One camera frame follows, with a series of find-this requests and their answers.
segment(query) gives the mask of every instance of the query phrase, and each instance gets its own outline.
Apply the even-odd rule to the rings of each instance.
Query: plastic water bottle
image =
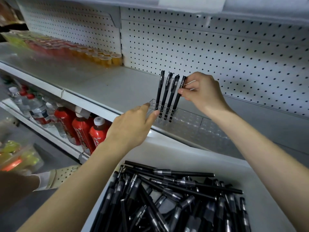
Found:
[[[30,114],[35,119],[35,121],[42,125],[43,128],[49,128],[53,126],[52,120],[47,114],[46,106],[41,100],[38,100],[33,94],[28,94],[29,99]]]
[[[56,109],[49,102],[46,103],[46,107],[47,107],[47,114],[50,117],[50,119],[52,120],[54,126],[57,128],[57,130],[58,130],[58,132],[60,134],[60,137],[66,138],[67,137],[66,136],[66,132],[64,131],[64,128],[63,128],[62,124],[59,122],[58,118],[55,117],[55,115],[54,115]]]
[[[18,108],[20,109],[20,111],[22,112],[24,117],[26,117],[27,119],[30,119],[31,114],[29,112],[28,107],[23,104],[22,97],[18,92],[18,88],[17,87],[10,87],[9,91],[11,93],[11,98],[12,98],[13,102],[16,104],[16,106],[18,106]]]

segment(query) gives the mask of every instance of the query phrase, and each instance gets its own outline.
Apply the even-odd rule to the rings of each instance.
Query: upper shelf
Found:
[[[308,0],[69,0],[93,6],[98,4],[154,10],[207,13],[239,19],[252,19],[296,25],[309,25]],[[118,11],[105,9],[116,18]]]
[[[0,44],[0,69],[111,121],[155,98],[159,83],[159,77],[142,71],[55,60],[30,50],[11,48],[7,43]],[[308,119],[231,97],[225,99],[235,112],[272,141],[309,153]],[[183,98],[178,107],[205,116]]]

